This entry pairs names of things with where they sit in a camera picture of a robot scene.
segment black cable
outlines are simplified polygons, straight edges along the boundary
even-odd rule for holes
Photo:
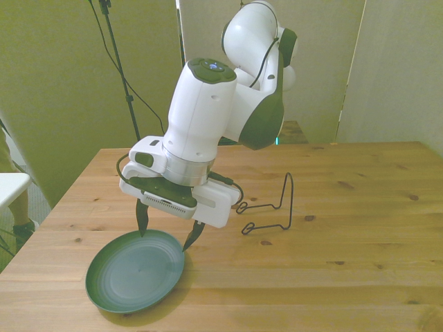
[[[263,61],[262,61],[262,66],[260,67],[260,70],[258,72],[257,77],[255,78],[254,82],[249,86],[250,88],[252,88],[254,86],[254,84],[258,81],[258,78],[260,77],[260,75],[262,74],[262,70],[264,67],[264,63],[266,62],[266,59],[269,55],[269,52],[271,52],[272,46],[274,46],[274,44],[278,41],[278,37],[274,38],[272,44],[269,46],[268,50],[266,51],[266,54],[263,57]]]
[[[237,187],[238,190],[240,191],[240,198],[238,199],[238,201],[237,201],[236,204],[235,204],[235,205],[237,205],[238,203],[240,203],[241,201],[243,201],[244,193],[243,193],[243,189],[242,189],[242,187],[240,187],[237,183],[233,183],[233,186],[234,186],[234,187]]]
[[[100,29],[100,34],[102,36],[102,41],[103,41],[103,45],[105,46],[105,50],[106,53],[108,54],[109,59],[111,59],[112,63],[114,64],[114,66],[116,67],[117,71],[120,73],[120,75],[122,75],[122,73],[120,72],[119,67],[117,66],[116,62],[114,61],[111,53],[109,52],[107,45],[106,45],[106,40],[105,40],[105,35],[103,34],[103,30],[102,30],[102,26],[100,25],[100,21],[98,20],[98,16],[97,16],[97,12],[96,9],[94,8],[93,4],[92,4],[92,0],[89,0],[89,3],[91,4],[92,7],[92,11],[94,13],[94,16],[96,17],[96,21],[98,24],[98,28]],[[134,93],[134,95],[137,96],[137,98],[139,100],[141,100],[141,102],[143,104],[145,104],[147,106],[148,109],[151,110],[151,112],[157,117],[157,119],[159,119],[160,122],[160,127],[161,127],[161,131],[163,132],[163,135],[165,134],[165,129],[163,128],[163,121],[161,120],[160,116],[152,109],[152,107],[146,103],[146,101],[144,101],[144,99],[132,88],[131,84],[129,84],[129,82],[126,80],[126,77],[123,76],[123,79],[125,80],[126,84],[128,85],[128,87],[131,89],[131,91]]]
[[[118,161],[117,161],[117,173],[118,173],[118,176],[119,176],[122,180],[124,180],[124,182],[125,182],[126,184],[130,185],[129,180],[128,180],[127,178],[125,178],[125,177],[123,176],[122,172],[120,171],[120,163],[122,162],[123,159],[127,158],[128,156],[129,156],[129,154],[125,154],[123,157],[121,157],[120,159],[118,159]]]

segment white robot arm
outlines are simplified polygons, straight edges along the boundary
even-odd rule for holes
[[[280,26],[267,2],[245,5],[226,24],[221,39],[237,68],[213,59],[186,63],[167,132],[132,147],[121,190],[143,205],[195,219],[198,234],[199,225],[225,226],[239,191],[230,179],[210,171],[218,142],[225,136],[251,149],[273,144],[283,123],[282,92],[295,82],[289,64],[296,39]]]

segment green plate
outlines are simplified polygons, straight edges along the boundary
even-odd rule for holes
[[[89,299],[112,313],[134,313],[161,301],[185,265],[181,244],[160,230],[130,232],[109,242],[86,276]]]

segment beige wall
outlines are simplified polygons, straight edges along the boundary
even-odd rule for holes
[[[181,71],[175,1],[113,0],[109,10],[127,79],[166,128]],[[0,116],[54,206],[99,149],[136,142],[122,82],[88,1],[3,1],[0,40]],[[134,108],[142,137],[161,133]]]
[[[405,140],[443,156],[443,2],[367,0],[337,141]]]
[[[298,35],[294,89],[284,97],[286,120],[297,120],[309,142],[332,142],[343,106],[364,0],[269,0],[279,22]],[[220,46],[238,0],[180,0],[187,59],[227,62]]]

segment wooden table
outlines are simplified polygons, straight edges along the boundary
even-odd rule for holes
[[[87,268],[135,230],[135,199],[118,188],[127,149],[94,158],[0,275],[0,331],[443,331],[443,160],[418,142],[220,147],[214,170],[249,203],[278,204],[296,183],[290,230],[281,210],[207,227],[180,282],[141,313],[100,312]],[[181,243],[192,227],[158,210],[150,227]]]

